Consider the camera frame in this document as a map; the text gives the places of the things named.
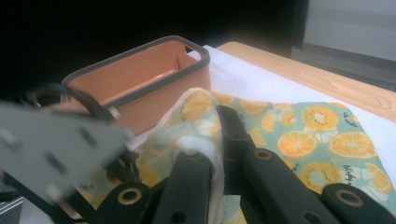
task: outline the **black cable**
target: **black cable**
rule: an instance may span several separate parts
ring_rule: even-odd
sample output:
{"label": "black cable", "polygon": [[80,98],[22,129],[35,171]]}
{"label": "black cable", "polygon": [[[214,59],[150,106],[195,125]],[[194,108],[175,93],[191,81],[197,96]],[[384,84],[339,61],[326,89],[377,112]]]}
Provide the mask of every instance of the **black cable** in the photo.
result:
{"label": "black cable", "polygon": [[92,96],[90,96],[87,92],[78,90],[76,88],[63,86],[57,83],[46,83],[34,88],[30,91],[27,91],[22,96],[22,101],[24,103],[28,103],[31,106],[40,108],[41,105],[38,102],[38,99],[45,95],[53,95],[64,93],[66,95],[74,97],[79,103],[81,103],[87,110],[90,112],[91,117],[111,121],[114,119],[114,116],[111,114],[108,109],[101,106]]}

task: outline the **fabric storage bin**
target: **fabric storage bin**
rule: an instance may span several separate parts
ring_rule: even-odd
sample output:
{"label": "fabric storage bin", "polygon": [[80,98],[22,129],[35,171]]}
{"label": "fabric storage bin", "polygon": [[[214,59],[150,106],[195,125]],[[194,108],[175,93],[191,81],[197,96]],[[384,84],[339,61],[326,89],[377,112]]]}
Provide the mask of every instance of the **fabric storage bin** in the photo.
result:
{"label": "fabric storage bin", "polygon": [[62,84],[87,92],[106,108],[116,108],[117,123],[140,134],[187,89],[211,89],[209,63],[207,49],[170,35],[80,69]]}

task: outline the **wooden table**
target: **wooden table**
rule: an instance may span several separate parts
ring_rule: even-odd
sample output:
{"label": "wooden table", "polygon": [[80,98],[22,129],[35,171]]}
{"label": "wooden table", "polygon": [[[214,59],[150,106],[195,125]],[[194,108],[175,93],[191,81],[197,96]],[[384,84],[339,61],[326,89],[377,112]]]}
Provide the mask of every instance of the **wooden table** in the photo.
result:
{"label": "wooden table", "polygon": [[217,49],[396,122],[396,92],[339,76],[238,42],[228,42]]}

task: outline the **screw hole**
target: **screw hole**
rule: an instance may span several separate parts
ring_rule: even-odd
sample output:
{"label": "screw hole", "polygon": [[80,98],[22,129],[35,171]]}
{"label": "screw hole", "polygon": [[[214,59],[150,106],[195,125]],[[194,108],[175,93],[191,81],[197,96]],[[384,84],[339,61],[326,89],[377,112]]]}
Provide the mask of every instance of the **screw hole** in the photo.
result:
{"label": "screw hole", "polygon": [[304,218],[312,224],[319,224],[320,223],[320,218],[312,213],[305,213]]}
{"label": "screw hole", "polygon": [[132,188],[123,190],[118,197],[119,203],[124,205],[130,205],[136,203],[142,197],[142,191],[140,189]]}
{"label": "screw hole", "polygon": [[361,199],[361,197],[352,191],[346,189],[339,189],[335,192],[335,196],[342,203],[345,203],[349,206],[353,206],[353,207],[363,206],[363,200]]}
{"label": "screw hole", "polygon": [[271,154],[263,150],[257,150],[256,152],[254,152],[254,155],[256,156],[256,158],[263,161],[269,161],[272,157]]}
{"label": "screw hole", "polygon": [[186,214],[183,212],[176,212],[172,215],[171,220],[173,223],[184,223],[186,221]]}

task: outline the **dark background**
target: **dark background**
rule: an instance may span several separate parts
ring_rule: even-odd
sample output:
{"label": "dark background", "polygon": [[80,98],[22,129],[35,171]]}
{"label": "dark background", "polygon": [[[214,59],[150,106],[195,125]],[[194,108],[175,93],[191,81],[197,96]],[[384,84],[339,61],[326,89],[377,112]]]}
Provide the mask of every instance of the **dark background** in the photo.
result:
{"label": "dark background", "polygon": [[228,41],[289,57],[307,1],[0,3],[0,100],[166,35],[213,48]]}

